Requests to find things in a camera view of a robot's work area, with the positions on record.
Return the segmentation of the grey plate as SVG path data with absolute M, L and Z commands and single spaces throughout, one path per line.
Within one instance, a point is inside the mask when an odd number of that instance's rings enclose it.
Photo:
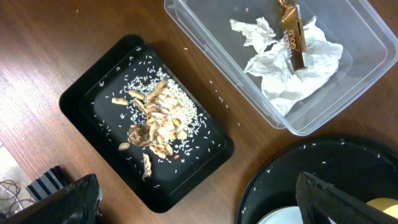
M 275 209 L 263 216 L 257 224 L 303 224 L 298 206 Z

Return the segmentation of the food scraps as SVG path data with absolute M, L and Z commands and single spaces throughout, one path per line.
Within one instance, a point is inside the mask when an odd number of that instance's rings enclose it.
M 155 188 L 176 184 L 226 144 L 154 52 L 134 47 L 85 95 L 106 140 Z

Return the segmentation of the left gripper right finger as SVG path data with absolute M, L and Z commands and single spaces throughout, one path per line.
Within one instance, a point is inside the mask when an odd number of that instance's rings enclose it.
M 304 224 L 396 224 L 397 219 L 308 172 L 298 175 L 295 195 Z

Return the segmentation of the yellow bowl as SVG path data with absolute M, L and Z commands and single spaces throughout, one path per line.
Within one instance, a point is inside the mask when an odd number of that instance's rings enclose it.
M 375 198 L 368 201 L 367 204 L 394 218 L 398 218 L 398 200 L 391 198 Z

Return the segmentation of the white tissue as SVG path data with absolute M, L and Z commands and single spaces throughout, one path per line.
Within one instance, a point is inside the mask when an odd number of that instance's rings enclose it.
M 310 96 L 337 72 L 343 46 L 328 41 L 312 17 L 303 27 L 306 38 L 306 68 L 294 71 L 283 40 L 256 53 L 245 73 L 261 77 L 261 91 L 276 110 L 285 116 L 298 101 Z

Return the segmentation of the small tissue piece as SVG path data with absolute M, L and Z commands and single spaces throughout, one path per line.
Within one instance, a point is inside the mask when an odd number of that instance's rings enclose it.
M 253 46 L 258 54 L 265 52 L 268 46 L 278 43 L 274 30 L 264 17 L 257 18 L 255 24 L 239 22 L 235 19 L 230 19 L 229 22 L 233 31 L 240 32 L 245 36 L 246 41 L 243 45 L 245 47 Z

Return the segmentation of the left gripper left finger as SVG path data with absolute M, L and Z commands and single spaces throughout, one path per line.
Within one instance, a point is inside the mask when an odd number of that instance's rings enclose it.
M 98 223 L 100 185 L 88 174 L 28 208 L 1 220 L 1 224 Z

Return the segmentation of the small bottle with white cap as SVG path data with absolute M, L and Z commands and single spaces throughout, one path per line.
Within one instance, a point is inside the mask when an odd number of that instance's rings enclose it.
M 300 6 L 294 0 L 278 0 L 279 24 L 294 71 L 306 68 L 307 46 Z

